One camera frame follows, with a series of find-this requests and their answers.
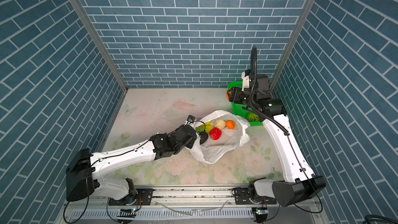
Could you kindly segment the green toy vegetable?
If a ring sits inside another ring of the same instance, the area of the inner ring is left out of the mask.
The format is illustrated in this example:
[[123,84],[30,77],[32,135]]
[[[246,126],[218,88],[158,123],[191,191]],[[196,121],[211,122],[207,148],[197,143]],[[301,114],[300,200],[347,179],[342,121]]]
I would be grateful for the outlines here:
[[195,130],[196,130],[198,133],[202,133],[202,132],[205,132],[205,129],[206,129],[206,125],[205,125],[205,124],[202,124],[202,125],[196,127]]

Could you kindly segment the green plastic basket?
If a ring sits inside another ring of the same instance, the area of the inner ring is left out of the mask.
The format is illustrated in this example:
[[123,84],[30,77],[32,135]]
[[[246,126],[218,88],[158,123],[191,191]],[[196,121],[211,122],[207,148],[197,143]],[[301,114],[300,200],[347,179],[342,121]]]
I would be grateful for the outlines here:
[[[242,87],[242,82],[231,82],[228,84],[228,89],[231,89],[233,87],[237,87],[238,89],[241,89]],[[243,108],[245,105],[242,104],[237,104],[237,103],[231,103],[232,105],[232,111],[233,114],[236,116],[243,117],[244,119],[247,118],[247,115],[251,112],[244,110]],[[258,122],[249,122],[251,126],[262,126],[263,123],[258,121]]]

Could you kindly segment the red toy fruit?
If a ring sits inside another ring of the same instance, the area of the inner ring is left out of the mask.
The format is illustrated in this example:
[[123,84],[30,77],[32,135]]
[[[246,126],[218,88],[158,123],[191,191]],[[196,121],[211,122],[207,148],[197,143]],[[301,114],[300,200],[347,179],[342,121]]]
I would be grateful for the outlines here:
[[214,141],[220,139],[220,138],[221,138],[221,135],[222,135],[222,131],[221,131],[219,128],[217,128],[217,127],[214,127],[214,128],[212,128],[212,129],[209,131],[209,137],[210,137],[211,139],[213,139]]

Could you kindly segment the white plastic bag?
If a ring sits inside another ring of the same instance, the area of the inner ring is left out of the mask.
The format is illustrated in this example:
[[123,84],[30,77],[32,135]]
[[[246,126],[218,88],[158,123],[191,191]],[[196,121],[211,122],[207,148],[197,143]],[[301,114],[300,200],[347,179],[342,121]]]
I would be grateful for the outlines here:
[[[221,129],[221,136],[217,140],[210,137],[208,132],[204,142],[201,142],[200,126],[215,128],[217,120],[225,122],[231,120],[234,122],[235,127],[233,129],[228,127]],[[202,163],[214,164],[228,151],[240,148],[250,141],[250,137],[246,132],[246,129],[250,127],[249,122],[243,117],[223,110],[214,111],[202,119],[194,121],[189,126],[194,128],[196,137],[191,144],[187,145],[186,149],[197,161]]]

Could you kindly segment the beige toy fruit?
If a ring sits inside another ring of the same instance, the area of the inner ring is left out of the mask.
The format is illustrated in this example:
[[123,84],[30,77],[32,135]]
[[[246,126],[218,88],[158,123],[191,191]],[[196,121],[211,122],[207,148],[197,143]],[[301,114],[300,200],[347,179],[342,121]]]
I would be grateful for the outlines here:
[[223,130],[226,127],[226,122],[222,119],[218,119],[214,122],[214,128]]

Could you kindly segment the orange toy fruit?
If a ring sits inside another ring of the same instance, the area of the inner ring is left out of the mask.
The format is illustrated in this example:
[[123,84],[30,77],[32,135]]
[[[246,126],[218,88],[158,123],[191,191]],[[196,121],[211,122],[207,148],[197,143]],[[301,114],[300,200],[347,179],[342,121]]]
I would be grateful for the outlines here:
[[230,101],[230,96],[231,96],[231,92],[230,92],[230,89],[228,89],[227,93],[226,93],[226,97],[227,97],[228,101]]
[[235,122],[233,120],[226,121],[226,127],[230,130],[235,128]]

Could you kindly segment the dark avocado toy fruit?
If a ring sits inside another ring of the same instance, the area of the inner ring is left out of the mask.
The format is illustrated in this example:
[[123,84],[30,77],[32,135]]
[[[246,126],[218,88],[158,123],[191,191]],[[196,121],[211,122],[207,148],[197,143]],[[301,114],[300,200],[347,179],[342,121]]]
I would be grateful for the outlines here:
[[201,132],[200,133],[200,145],[203,145],[208,140],[208,133]]

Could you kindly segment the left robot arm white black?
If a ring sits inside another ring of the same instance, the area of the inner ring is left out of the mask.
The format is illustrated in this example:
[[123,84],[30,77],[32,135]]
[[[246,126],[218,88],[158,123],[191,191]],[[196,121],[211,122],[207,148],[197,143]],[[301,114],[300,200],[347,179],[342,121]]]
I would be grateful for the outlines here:
[[66,200],[75,202],[90,196],[120,201],[136,195],[132,179],[117,180],[107,174],[125,167],[178,154],[191,148],[200,135],[195,128],[183,124],[171,133],[160,133],[125,148],[106,152],[90,152],[88,148],[75,154],[66,169]]

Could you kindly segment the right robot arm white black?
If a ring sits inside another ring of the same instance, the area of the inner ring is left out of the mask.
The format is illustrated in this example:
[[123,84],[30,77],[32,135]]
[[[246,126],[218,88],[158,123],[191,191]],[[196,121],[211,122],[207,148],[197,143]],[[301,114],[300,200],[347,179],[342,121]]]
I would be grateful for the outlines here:
[[276,149],[283,174],[280,181],[251,181],[248,186],[251,199],[258,202],[274,198],[280,206],[286,207],[317,197],[326,187],[325,179],[314,173],[303,156],[283,102],[271,96],[268,77],[253,75],[250,70],[241,77],[243,81],[239,86],[228,88],[227,99],[259,117]]

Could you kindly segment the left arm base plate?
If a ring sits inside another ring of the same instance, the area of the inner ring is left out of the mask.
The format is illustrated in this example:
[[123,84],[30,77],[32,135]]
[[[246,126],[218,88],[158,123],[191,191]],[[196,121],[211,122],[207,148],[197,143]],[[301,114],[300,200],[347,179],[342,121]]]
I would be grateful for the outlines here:
[[108,205],[110,206],[143,206],[150,205],[153,196],[153,189],[143,188],[136,189],[136,193],[129,194],[121,200],[110,198]]

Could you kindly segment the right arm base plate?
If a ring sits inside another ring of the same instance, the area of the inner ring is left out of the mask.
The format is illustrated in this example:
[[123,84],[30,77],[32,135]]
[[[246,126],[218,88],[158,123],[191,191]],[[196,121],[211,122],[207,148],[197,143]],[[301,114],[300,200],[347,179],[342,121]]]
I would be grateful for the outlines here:
[[254,194],[253,190],[243,187],[235,187],[231,190],[232,196],[236,205],[249,205],[249,204],[277,204],[275,198],[260,197]]

